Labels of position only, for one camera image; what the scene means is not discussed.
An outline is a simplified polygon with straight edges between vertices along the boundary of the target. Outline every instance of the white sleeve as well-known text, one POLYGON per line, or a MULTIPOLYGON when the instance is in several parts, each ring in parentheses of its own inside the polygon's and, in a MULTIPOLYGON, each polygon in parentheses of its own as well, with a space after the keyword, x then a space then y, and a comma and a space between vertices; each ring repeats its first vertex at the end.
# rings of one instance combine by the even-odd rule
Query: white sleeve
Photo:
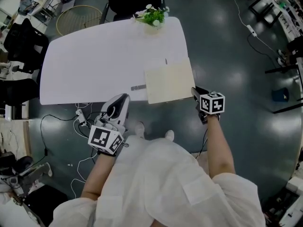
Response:
POLYGON ((251 181, 231 173, 222 173, 213 178, 222 189, 236 219, 242 226, 265 227, 258 187, 251 181))
POLYGON ((53 222, 50 227, 86 227, 96 204, 96 201, 88 198, 64 202, 53 211, 53 222))
POLYGON ((6 204, 10 201, 10 196, 7 193, 10 190, 10 186, 0 183, 0 204, 6 204))

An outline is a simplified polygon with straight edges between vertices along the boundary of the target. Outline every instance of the plug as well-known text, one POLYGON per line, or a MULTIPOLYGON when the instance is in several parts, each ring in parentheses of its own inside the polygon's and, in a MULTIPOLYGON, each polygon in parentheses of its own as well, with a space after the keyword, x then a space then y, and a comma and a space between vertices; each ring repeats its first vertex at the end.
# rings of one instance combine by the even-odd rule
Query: plug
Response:
POLYGON ((250 25, 247 25, 247 29, 252 33, 252 36, 254 37, 257 37, 257 33, 254 31, 254 29, 250 26, 250 25))

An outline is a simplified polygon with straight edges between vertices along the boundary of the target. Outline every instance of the white shoe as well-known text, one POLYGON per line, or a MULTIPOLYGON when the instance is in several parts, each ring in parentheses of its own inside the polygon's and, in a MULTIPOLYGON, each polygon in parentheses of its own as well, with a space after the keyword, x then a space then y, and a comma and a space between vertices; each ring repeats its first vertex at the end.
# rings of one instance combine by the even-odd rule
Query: white shoe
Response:
POLYGON ((285 61, 284 60, 282 60, 281 58, 278 58, 277 59, 277 62, 278 62, 278 64, 280 65, 280 66, 285 66, 285 61))
POLYGON ((174 141, 174 138, 175 138, 174 131, 172 131, 172 130, 167 131, 166 134, 165 134, 165 138, 167 140, 174 141))
POLYGON ((281 58, 283 59, 283 60, 285 60, 286 59, 286 54, 285 54, 285 52, 284 51, 282 51, 282 50, 278 50, 278 54, 279 54, 279 56, 281 56, 281 58))
POLYGON ((142 122, 138 122, 134 128, 134 132, 137 136, 144 139, 144 132, 145 132, 144 124, 142 122))
POLYGON ((48 167, 49 167, 49 171, 48 171, 48 173, 47 173, 48 176, 49 176, 49 177, 52 177, 52 176, 53 176, 53 171, 52 171, 52 169, 51 169, 51 166, 49 165, 48 162, 46 162, 45 165, 48 165, 48 167))

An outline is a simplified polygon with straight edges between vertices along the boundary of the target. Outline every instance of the flower pot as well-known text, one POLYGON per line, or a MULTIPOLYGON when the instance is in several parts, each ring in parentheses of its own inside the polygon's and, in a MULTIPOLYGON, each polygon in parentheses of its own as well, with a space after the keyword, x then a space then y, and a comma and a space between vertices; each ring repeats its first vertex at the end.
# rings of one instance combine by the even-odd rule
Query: flower pot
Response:
POLYGON ((148 24, 144 24, 144 32, 148 35, 155 35, 159 33, 159 31, 163 28, 164 23, 161 23, 159 26, 151 26, 148 24))

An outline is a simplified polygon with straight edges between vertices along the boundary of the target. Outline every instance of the green plant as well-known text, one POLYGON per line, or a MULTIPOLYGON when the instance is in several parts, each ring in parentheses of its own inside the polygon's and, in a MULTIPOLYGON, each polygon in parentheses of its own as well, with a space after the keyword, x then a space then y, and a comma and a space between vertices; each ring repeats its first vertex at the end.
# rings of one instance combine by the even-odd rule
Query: green plant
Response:
POLYGON ((137 18, 134 16, 134 19, 141 23, 158 27, 164 22, 164 19, 169 16, 168 12, 169 7, 155 9, 151 4, 148 4, 145 10, 136 12, 137 18))

